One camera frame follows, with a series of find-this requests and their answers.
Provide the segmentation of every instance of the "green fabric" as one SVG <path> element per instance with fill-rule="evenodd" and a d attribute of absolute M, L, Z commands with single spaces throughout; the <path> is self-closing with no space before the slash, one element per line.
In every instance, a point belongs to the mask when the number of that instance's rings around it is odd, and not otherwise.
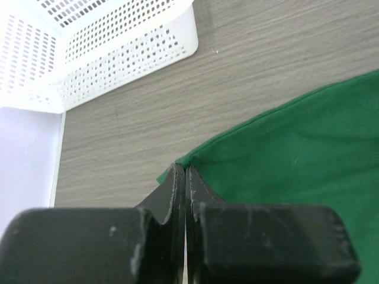
<path fill-rule="evenodd" d="M 379 70 L 264 112 L 177 162 L 228 202 L 332 207 L 363 266 L 357 283 L 379 283 Z"/>

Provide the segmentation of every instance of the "white plastic basket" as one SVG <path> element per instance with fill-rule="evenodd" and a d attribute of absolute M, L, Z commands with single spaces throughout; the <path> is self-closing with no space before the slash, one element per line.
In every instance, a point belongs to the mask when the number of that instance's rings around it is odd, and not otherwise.
<path fill-rule="evenodd" d="M 61 113 L 192 55 L 192 1 L 2 1 L 0 107 Z"/>

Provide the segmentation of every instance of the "gray wood grain surface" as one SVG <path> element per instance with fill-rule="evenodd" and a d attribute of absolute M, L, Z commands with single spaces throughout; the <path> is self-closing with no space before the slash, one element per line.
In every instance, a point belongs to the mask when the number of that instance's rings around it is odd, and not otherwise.
<path fill-rule="evenodd" d="M 196 0 L 186 60 L 67 113 L 57 206 L 134 206 L 215 134 L 379 68 L 378 0 Z"/>

